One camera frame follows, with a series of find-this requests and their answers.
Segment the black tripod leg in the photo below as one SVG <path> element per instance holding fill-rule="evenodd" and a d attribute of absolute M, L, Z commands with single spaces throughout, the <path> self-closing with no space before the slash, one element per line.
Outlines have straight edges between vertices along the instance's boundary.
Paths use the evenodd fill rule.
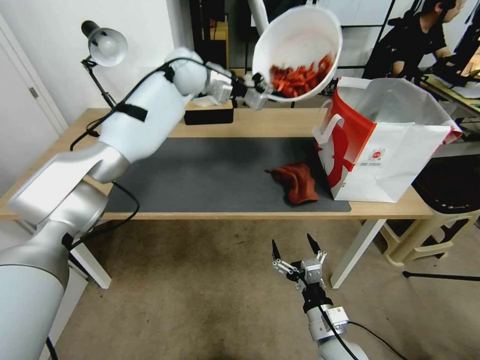
<path fill-rule="evenodd" d="M 465 276 L 465 275 L 442 275 L 442 274 L 427 274 L 418 272 L 403 271 L 403 276 L 406 278 L 431 278 L 431 279 L 448 279 L 448 280 L 464 280 L 480 282 L 480 276 Z"/>

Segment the gray desk mat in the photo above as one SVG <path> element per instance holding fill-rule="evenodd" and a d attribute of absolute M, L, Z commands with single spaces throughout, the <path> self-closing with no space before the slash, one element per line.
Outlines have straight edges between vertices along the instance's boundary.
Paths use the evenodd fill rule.
<path fill-rule="evenodd" d="M 317 202 L 287 202 L 281 184 L 265 169 L 304 162 L 315 179 Z M 348 212 L 332 198 L 312 138 L 168 138 L 152 156 L 118 179 L 146 213 Z M 126 194 L 113 187 L 107 212 L 131 212 Z"/>

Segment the table leg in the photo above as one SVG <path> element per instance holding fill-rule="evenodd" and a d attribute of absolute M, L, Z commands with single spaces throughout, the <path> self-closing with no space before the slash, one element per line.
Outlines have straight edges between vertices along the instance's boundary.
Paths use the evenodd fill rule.
<path fill-rule="evenodd" d="M 100 286 L 102 289 L 109 288 L 112 278 L 109 276 L 109 274 L 107 274 L 105 269 L 102 267 L 102 265 L 100 265 L 85 244 L 80 244 L 76 248 L 72 249 L 71 254 L 83 266 L 88 275 L 95 280 L 98 286 Z"/>
<path fill-rule="evenodd" d="M 338 289 L 350 271 L 354 268 L 364 251 L 370 245 L 375 235 L 380 231 L 386 219 L 367 220 L 353 240 L 340 264 L 336 267 L 330 278 L 331 287 Z"/>

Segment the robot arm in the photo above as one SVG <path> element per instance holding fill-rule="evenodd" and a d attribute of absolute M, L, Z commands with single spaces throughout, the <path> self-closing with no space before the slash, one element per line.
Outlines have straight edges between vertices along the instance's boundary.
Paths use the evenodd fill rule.
<path fill-rule="evenodd" d="M 36 226 L 27 243 L 0 251 L 0 354 L 2 359 L 38 360 L 69 278 L 69 247 L 100 219 L 107 196 L 86 182 L 118 179 L 133 162 L 153 154 L 200 92 L 217 102 L 243 97 L 260 109 L 268 91 L 254 86 L 185 48 L 167 66 L 146 76 L 101 120 L 98 142 L 60 153 L 10 199 L 9 206 Z"/>
<path fill-rule="evenodd" d="M 327 253 L 307 234 L 315 258 L 294 261 L 289 264 L 280 257 L 272 240 L 273 269 L 295 283 L 303 296 L 303 312 L 308 317 L 311 339 L 318 346 L 319 360 L 368 360 L 364 351 L 355 343 L 342 339 L 349 317 L 342 306 L 334 303 L 325 293 L 322 268 Z"/>

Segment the red food pieces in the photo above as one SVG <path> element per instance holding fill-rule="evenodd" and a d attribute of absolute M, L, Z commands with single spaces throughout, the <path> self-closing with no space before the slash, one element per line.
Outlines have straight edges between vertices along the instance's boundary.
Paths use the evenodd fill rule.
<path fill-rule="evenodd" d="M 327 54 L 318 62 L 317 70 L 314 62 L 308 68 L 302 65 L 296 70 L 272 65 L 271 84 L 275 91 L 282 93 L 286 98 L 296 98 L 320 84 L 332 68 L 332 63 L 332 55 Z"/>
<path fill-rule="evenodd" d="M 272 174 L 273 179 L 285 187 L 288 191 L 288 201 L 291 203 L 301 204 L 319 200 L 315 192 L 315 180 L 310 175 L 309 167 L 304 163 L 293 163 L 265 172 Z"/>

